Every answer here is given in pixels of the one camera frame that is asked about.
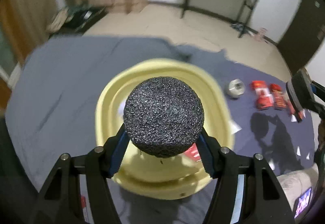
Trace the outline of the red white cigarette pack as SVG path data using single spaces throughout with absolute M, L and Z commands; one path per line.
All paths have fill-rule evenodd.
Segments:
M 265 81 L 252 81 L 252 89 L 257 95 L 256 108 L 265 110 L 274 106 L 273 96 Z

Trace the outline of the silver round tin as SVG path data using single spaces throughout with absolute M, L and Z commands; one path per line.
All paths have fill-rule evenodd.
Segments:
M 238 99 L 245 92 L 245 85 L 240 79 L 235 79 L 229 82 L 226 86 L 226 93 L 229 97 Z

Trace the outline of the black foam ball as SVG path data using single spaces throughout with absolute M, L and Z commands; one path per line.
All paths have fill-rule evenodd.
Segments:
M 123 123 L 131 142 L 142 152 L 170 158 L 188 150 L 204 125 L 197 93 L 173 77 L 149 78 L 126 99 Z

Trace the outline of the grey blue bed sheet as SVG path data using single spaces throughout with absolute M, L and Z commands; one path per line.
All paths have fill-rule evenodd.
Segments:
M 232 119 L 241 127 L 235 135 L 236 153 L 262 153 L 277 175 L 313 165 L 311 115 L 297 123 L 285 110 L 257 110 L 250 83 L 279 80 L 228 60 L 224 50 L 208 52 L 158 38 L 60 37 L 29 55 L 5 112 L 15 152 L 37 190 L 62 153 L 83 155 L 95 147 L 95 109 L 106 84 L 153 58 L 196 65 L 221 87 L 234 79 L 244 82 L 244 95 L 227 100 Z

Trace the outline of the yellow plastic basin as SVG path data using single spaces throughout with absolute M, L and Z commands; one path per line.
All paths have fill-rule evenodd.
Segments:
M 95 111 L 98 145 L 126 127 L 127 147 L 113 181 L 150 198 L 189 197 L 211 182 L 201 156 L 191 155 L 200 132 L 232 148 L 231 115 L 214 78 L 170 59 L 141 62 L 114 77 Z

